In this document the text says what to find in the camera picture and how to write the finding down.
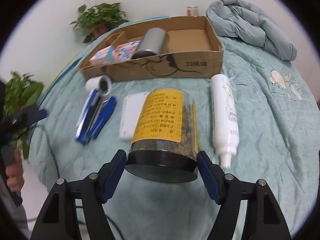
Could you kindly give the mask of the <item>person's left hand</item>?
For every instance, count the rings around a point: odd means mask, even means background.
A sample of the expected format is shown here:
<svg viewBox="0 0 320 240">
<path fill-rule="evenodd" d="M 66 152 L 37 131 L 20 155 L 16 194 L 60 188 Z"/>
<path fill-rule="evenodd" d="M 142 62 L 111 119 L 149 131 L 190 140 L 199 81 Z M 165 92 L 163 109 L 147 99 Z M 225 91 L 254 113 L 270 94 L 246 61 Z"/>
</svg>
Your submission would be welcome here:
<svg viewBox="0 0 320 240">
<path fill-rule="evenodd" d="M 14 150 L 14 162 L 6 167 L 7 186 L 11 192 L 20 192 L 24 185 L 23 164 L 21 152 Z"/>
</svg>

